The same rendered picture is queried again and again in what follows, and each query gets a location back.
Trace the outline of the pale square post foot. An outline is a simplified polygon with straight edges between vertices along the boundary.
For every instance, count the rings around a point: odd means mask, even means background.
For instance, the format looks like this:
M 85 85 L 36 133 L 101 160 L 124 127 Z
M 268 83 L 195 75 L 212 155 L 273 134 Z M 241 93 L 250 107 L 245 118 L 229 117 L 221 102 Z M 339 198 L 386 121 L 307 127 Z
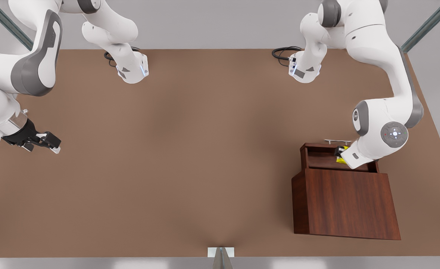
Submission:
M 221 248 L 221 247 L 208 247 L 207 257 L 215 257 L 217 248 Z M 225 247 L 225 252 L 229 257 L 235 257 L 234 247 Z

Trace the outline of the dark wooden cabinet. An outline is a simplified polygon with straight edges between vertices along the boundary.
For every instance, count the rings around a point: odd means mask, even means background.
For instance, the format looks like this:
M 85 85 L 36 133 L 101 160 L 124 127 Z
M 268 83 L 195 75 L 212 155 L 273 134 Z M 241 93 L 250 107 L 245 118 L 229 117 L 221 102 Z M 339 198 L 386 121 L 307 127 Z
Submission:
M 387 174 L 306 168 L 291 185 L 296 234 L 401 239 Z

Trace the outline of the silver frame post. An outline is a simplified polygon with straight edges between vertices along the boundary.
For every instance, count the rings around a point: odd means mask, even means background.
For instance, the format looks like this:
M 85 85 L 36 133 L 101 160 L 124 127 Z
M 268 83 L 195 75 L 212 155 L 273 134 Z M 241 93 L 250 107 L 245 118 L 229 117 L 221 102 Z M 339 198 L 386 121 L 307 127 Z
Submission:
M 7 29 L 28 50 L 33 48 L 33 41 L 10 17 L 0 8 L 0 24 Z
M 403 53 L 409 53 L 440 22 L 440 7 L 419 27 L 414 34 L 401 46 Z
M 216 248 L 212 269 L 233 269 L 226 248 Z

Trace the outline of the wooden drawer with silver handle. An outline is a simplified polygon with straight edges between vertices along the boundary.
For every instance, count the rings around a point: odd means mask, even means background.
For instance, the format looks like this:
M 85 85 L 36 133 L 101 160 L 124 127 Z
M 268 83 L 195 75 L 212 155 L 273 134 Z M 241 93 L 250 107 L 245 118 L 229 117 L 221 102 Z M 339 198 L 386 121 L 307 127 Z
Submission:
M 337 163 L 334 152 L 338 146 L 320 143 L 305 143 L 300 148 L 301 154 L 301 173 L 310 168 L 316 170 L 338 170 L 338 171 L 353 171 L 378 173 L 378 163 L 371 162 L 363 164 L 356 169 L 351 169 L 346 164 Z

